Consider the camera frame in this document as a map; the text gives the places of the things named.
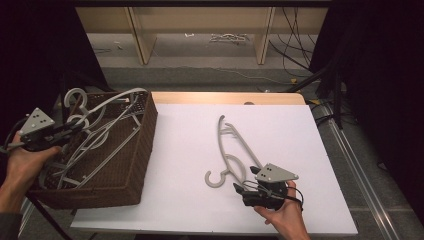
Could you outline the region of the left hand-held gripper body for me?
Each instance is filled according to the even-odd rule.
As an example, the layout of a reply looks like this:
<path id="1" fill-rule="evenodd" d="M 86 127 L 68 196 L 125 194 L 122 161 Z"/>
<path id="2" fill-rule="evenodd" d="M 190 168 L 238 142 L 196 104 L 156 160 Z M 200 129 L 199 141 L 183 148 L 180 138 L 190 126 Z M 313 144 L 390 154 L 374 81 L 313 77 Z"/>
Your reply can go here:
<path id="1" fill-rule="evenodd" d="M 69 134 L 65 125 L 54 127 L 55 121 L 41 109 L 35 108 L 18 131 L 23 148 L 39 152 L 52 146 L 64 146 L 62 138 Z"/>

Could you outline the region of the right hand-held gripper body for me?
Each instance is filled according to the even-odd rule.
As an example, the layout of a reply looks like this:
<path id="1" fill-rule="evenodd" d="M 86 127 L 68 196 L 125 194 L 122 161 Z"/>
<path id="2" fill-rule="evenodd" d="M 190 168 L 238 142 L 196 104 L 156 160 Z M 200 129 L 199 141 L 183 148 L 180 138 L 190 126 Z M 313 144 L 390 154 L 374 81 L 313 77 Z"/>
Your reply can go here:
<path id="1" fill-rule="evenodd" d="M 280 209 L 288 199 L 298 201 L 296 197 L 288 195 L 288 181 L 297 180 L 299 176 L 279 166 L 268 163 L 260 168 L 255 175 L 256 185 L 252 191 L 246 190 L 242 196 L 245 206 L 262 206 L 267 209 Z"/>

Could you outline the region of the grey plastic clothes hanger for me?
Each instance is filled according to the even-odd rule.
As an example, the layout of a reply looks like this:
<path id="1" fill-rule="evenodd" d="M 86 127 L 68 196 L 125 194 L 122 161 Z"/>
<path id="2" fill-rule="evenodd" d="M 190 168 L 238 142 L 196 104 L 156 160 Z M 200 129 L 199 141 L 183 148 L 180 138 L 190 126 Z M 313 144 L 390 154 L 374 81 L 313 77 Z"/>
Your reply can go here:
<path id="1" fill-rule="evenodd" d="M 223 145 L 223 136 L 225 134 L 233 135 L 241 143 L 244 150 L 247 152 L 247 154 L 250 156 L 256 166 L 259 168 L 262 167 L 261 162 L 254 154 L 250 146 L 247 144 L 247 142 L 244 140 L 242 135 L 239 133 L 237 128 L 231 123 L 225 123 L 224 119 L 225 116 L 221 115 L 217 123 L 217 142 L 221 158 L 223 159 L 225 164 L 225 168 L 219 173 L 220 179 L 218 182 L 212 182 L 210 180 L 210 176 L 212 174 L 211 171 L 207 171 L 205 173 L 204 181 L 206 185 L 211 188 L 221 187 L 225 183 L 227 175 L 232 175 L 240 185 L 244 185 L 247 180 L 247 171 L 243 162 L 238 157 L 229 154 L 225 151 L 225 147 Z"/>
<path id="2" fill-rule="evenodd" d="M 41 189 L 79 189 L 94 179 L 138 135 L 143 114 L 98 117 L 65 145 L 61 157 L 47 163 Z"/>
<path id="3" fill-rule="evenodd" d="M 147 100 L 143 93 L 91 96 L 83 100 L 69 117 L 81 123 L 83 130 L 65 146 L 63 157 L 42 170 L 39 186 L 78 189 L 93 183 L 141 131 Z"/>
<path id="4" fill-rule="evenodd" d="M 71 122 L 77 120 L 78 122 L 83 122 L 84 127 L 83 130 L 88 130 L 92 127 L 94 127 L 103 117 L 104 112 L 106 111 L 106 106 L 110 103 L 116 102 L 118 99 L 124 97 L 125 95 L 130 95 L 134 93 L 146 93 L 146 90 L 144 88 L 133 88 L 130 90 L 127 90 L 125 92 L 118 93 L 117 95 L 101 102 L 99 105 L 94 107 L 91 110 L 88 110 L 86 108 L 86 105 L 88 103 L 88 95 L 87 93 L 81 89 L 81 88 L 72 88 L 69 90 L 64 97 L 64 106 L 66 108 L 70 107 L 70 99 L 74 94 L 79 94 L 82 97 L 82 103 L 79 105 L 79 110 L 81 111 L 81 114 L 75 114 L 71 115 L 67 118 L 66 122 Z M 98 110 L 101 110 L 102 113 L 98 116 L 98 118 L 94 122 L 90 122 L 88 118 L 93 115 Z"/>

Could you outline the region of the brown wicker basket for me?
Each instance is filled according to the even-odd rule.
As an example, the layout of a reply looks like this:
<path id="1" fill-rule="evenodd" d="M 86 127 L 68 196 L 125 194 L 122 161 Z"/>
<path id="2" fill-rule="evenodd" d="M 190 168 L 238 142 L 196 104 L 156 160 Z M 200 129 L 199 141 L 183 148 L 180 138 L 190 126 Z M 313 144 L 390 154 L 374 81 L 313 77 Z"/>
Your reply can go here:
<path id="1" fill-rule="evenodd" d="M 91 96 L 113 97 L 121 92 L 87 93 Z M 53 209 L 83 209 L 136 205 L 140 202 L 144 178 L 153 148 L 158 111 L 152 94 L 148 96 L 141 131 L 133 142 L 107 165 L 93 183 L 79 189 L 41 189 L 38 180 L 29 194 Z M 82 97 L 74 94 L 70 99 L 70 116 L 77 112 Z"/>

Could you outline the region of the person's left hand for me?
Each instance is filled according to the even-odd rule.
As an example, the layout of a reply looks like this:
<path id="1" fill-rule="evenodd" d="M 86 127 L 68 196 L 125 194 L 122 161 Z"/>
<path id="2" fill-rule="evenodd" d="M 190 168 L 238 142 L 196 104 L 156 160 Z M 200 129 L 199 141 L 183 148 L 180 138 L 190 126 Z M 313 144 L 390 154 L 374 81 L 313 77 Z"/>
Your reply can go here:
<path id="1" fill-rule="evenodd" d="M 44 164 L 61 152 L 58 146 L 39 152 L 30 152 L 22 147 L 10 152 L 6 178 L 0 192 L 9 194 L 25 194 L 33 185 Z"/>

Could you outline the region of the person's right hand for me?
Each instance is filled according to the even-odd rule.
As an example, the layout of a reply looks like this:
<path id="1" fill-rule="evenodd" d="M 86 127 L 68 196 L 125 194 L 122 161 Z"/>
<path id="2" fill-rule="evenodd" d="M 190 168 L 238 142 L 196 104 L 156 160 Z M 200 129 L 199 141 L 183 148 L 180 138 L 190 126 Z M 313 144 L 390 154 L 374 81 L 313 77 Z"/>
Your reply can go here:
<path id="1" fill-rule="evenodd" d="M 303 221 L 301 205 L 293 200 L 286 200 L 283 206 L 276 211 L 267 210 L 262 206 L 255 206 L 254 210 L 265 219 L 265 224 L 271 224 L 279 234 L 281 232 L 307 232 Z"/>

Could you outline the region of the white table sheet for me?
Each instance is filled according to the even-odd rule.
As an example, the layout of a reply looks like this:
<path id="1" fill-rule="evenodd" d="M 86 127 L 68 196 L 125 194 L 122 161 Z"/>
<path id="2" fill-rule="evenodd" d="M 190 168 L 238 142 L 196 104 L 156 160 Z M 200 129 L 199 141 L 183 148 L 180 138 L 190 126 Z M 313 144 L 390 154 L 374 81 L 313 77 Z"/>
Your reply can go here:
<path id="1" fill-rule="evenodd" d="M 306 105 L 160 104 L 153 151 L 141 201 L 134 206 L 81 209 L 72 225 L 81 230 L 224 235 L 271 235 L 274 228 L 236 193 L 234 177 L 219 188 L 225 168 L 217 123 L 233 124 L 261 164 L 299 176 L 303 217 L 310 234 L 353 236 L 357 228 L 336 179 L 311 111 Z M 246 168 L 255 163 L 231 134 L 225 151 Z"/>

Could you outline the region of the black curtain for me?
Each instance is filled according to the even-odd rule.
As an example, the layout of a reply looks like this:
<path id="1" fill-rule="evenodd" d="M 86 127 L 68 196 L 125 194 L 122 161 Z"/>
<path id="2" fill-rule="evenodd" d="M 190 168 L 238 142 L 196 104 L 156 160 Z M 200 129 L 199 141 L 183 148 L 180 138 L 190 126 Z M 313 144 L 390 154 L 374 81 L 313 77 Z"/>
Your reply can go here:
<path id="1" fill-rule="evenodd" d="M 424 0 L 333 0 L 313 54 L 324 67 L 362 10 L 341 71 L 353 112 L 380 160 L 424 222 Z"/>
<path id="2" fill-rule="evenodd" d="M 110 89 L 76 9 L 0 0 L 0 141 L 26 113 L 48 112 L 61 93 L 85 86 Z"/>

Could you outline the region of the black stand leg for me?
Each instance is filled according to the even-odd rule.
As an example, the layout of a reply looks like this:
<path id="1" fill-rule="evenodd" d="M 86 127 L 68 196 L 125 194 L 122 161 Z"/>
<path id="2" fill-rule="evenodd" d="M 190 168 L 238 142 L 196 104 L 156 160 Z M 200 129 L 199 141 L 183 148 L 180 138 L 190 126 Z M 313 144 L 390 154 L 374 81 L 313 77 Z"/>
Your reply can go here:
<path id="1" fill-rule="evenodd" d="M 73 240 L 34 196 L 26 194 L 26 197 L 64 240 Z"/>

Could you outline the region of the black stand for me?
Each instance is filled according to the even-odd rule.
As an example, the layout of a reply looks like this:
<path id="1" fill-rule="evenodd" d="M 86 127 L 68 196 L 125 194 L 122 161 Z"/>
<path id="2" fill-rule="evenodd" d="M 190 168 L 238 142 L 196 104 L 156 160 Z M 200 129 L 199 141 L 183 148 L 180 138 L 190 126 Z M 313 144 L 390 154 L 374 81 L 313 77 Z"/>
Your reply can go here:
<path id="1" fill-rule="evenodd" d="M 320 80 L 316 95 L 319 98 L 327 98 L 330 93 L 333 93 L 333 119 L 340 129 L 342 129 L 343 126 L 341 122 L 341 76 L 338 69 L 342 61 L 343 54 L 341 52 L 336 52 L 328 64 L 321 70 L 285 90 L 285 93 L 295 93 L 312 82 Z"/>

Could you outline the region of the wooden shelf unit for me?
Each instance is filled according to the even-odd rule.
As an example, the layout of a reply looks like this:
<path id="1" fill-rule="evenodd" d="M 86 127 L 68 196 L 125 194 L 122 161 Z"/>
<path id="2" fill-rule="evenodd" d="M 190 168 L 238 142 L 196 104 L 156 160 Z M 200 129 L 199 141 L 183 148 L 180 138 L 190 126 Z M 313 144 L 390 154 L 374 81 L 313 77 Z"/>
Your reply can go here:
<path id="1" fill-rule="evenodd" d="M 265 63 L 272 34 L 296 24 L 302 34 L 319 34 L 328 9 L 312 7 L 78 7 L 88 33 L 130 33 L 139 63 L 146 65 L 156 37 L 164 33 L 252 34 L 257 63 Z"/>

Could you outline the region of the metal floor rail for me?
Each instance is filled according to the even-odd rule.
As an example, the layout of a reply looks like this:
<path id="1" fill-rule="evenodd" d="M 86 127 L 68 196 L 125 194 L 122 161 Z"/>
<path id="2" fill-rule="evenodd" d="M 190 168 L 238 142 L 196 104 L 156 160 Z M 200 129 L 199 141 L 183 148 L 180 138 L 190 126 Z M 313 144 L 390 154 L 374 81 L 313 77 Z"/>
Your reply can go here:
<path id="1" fill-rule="evenodd" d="M 323 104 L 322 112 L 329 119 L 330 129 L 344 155 L 345 160 L 347 161 L 352 175 L 383 238 L 385 240 L 400 240 L 400 235 L 397 233 L 393 221 L 391 220 L 388 212 L 385 210 L 384 205 L 378 197 L 369 178 L 366 176 L 366 173 L 355 155 L 344 131 L 337 125 L 335 112 L 330 108 L 328 103 Z"/>

